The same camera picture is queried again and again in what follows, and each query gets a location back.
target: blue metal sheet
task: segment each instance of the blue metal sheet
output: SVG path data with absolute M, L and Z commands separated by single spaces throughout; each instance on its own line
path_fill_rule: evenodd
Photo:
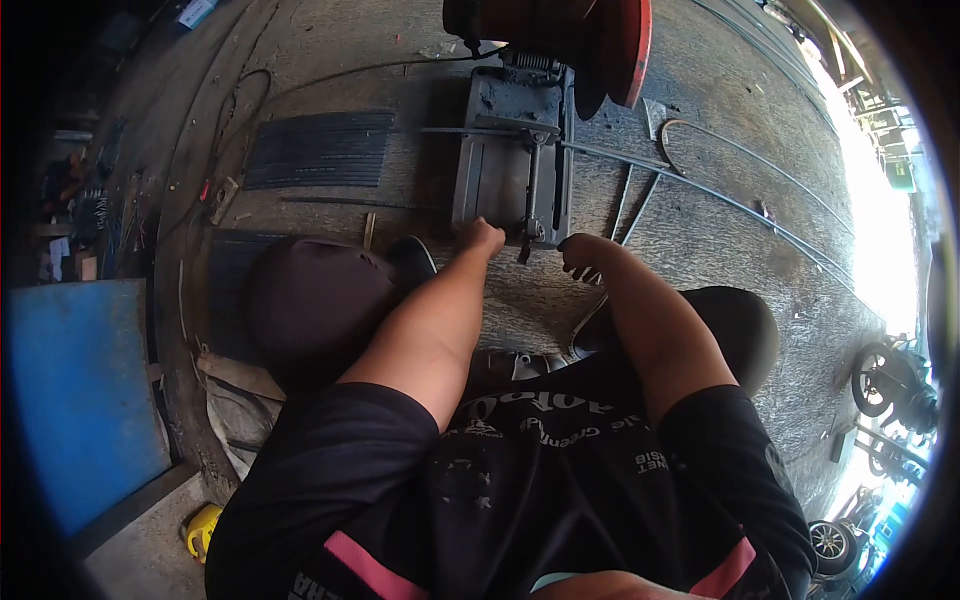
M 19 426 L 70 536 L 171 466 L 147 379 L 142 279 L 10 294 Z

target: black t-shirt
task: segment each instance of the black t-shirt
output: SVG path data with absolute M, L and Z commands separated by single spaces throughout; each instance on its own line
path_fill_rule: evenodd
M 751 400 L 484 396 L 440 435 L 412 398 L 332 386 L 287 407 L 206 562 L 219 598 L 511 598 L 618 569 L 709 597 L 805 596 L 803 512 Z

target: metal base plate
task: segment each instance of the metal base plate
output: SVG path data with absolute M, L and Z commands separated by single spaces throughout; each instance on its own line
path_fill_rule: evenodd
M 473 69 L 466 128 L 477 127 L 479 116 L 520 119 L 560 127 L 564 139 L 571 139 L 571 87 L 508 82 L 504 74 L 505 69 L 496 67 Z M 546 235 L 534 248 L 556 248 L 568 235 L 572 163 L 572 151 L 552 145 L 542 150 L 535 214 Z M 530 151 L 519 137 L 465 134 L 460 145 L 453 226 L 458 228 L 482 216 L 491 225 L 504 228 L 508 244 L 520 245 L 529 176 Z

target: yellow container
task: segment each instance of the yellow container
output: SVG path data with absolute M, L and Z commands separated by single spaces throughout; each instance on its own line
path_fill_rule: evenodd
M 196 516 L 190 519 L 186 526 L 184 538 L 186 549 L 190 551 L 201 564 L 206 564 L 206 550 L 210 547 L 210 537 L 213 528 L 217 526 L 217 519 L 224 510 L 216 504 L 207 504 Z

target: pink stripe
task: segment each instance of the pink stripe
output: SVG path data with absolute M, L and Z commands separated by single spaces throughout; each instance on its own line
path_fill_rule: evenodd
M 733 547 L 730 555 L 720 563 L 720 566 L 713 569 L 712 573 L 690 589 L 690 593 L 707 598 L 722 598 L 736 582 L 740 581 L 754 558 L 756 558 L 756 550 L 750 541 L 744 538 Z
M 335 532 L 324 543 L 330 554 L 340 559 L 357 577 L 383 600 L 426 600 L 426 590 L 403 579 L 378 563 L 363 546 L 342 531 Z

